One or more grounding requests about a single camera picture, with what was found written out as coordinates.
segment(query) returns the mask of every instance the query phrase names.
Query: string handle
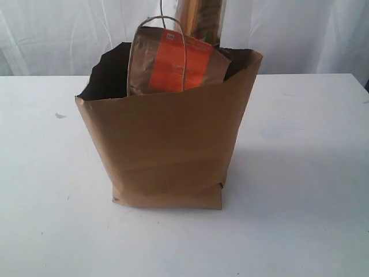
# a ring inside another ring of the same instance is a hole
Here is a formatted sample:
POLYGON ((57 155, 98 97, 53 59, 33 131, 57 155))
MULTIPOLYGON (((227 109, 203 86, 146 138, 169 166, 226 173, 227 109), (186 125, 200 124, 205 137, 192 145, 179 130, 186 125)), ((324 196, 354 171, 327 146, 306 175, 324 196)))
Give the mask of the string handle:
POLYGON ((182 91, 184 91, 186 89, 186 76, 187 76, 187 46, 186 46, 186 38, 183 34, 183 29, 182 29, 182 26, 180 24, 180 22, 173 18, 173 17, 170 17, 170 16, 154 16, 154 17, 150 17, 148 19, 146 19, 144 22, 142 22, 136 29, 136 32, 134 33, 134 36, 133 36, 133 41, 132 41, 132 44, 131 44, 131 50, 130 50, 130 56, 129 56, 129 62, 128 62, 128 72, 127 72, 127 96, 130 96, 130 83, 131 83, 131 80, 130 80, 130 75, 131 75, 131 68, 132 68, 132 60, 133 60, 133 52, 134 52, 134 45, 136 43, 136 40, 137 40, 137 32, 140 28, 142 28, 146 23, 150 22, 150 21, 153 21, 155 19, 162 19, 164 20, 165 18, 166 19, 170 19, 170 20, 173 20, 174 22, 176 22, 179 26, 179 29, 180 29, 180 34, 182 35, 182 42, 183 42, 183 48, 184 48, 184 67, 183 67, 183 76, 182 76, 182 91))

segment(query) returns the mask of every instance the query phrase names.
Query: white curtain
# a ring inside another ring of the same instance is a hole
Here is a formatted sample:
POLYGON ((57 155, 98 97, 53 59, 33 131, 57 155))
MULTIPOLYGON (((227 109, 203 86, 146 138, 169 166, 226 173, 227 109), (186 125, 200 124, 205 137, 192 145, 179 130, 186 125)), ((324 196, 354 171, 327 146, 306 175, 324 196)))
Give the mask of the white curtain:
MULTIPOLYGON (((163 3, 173 16, 176 1, 163 3)), ((0 0, 0 75, 90 74, 159 13, 159 0, 0 0)), ((352 73, 364 85, 369 0, 227 0, 221 45, 260 51, 261 73, 352 73)))

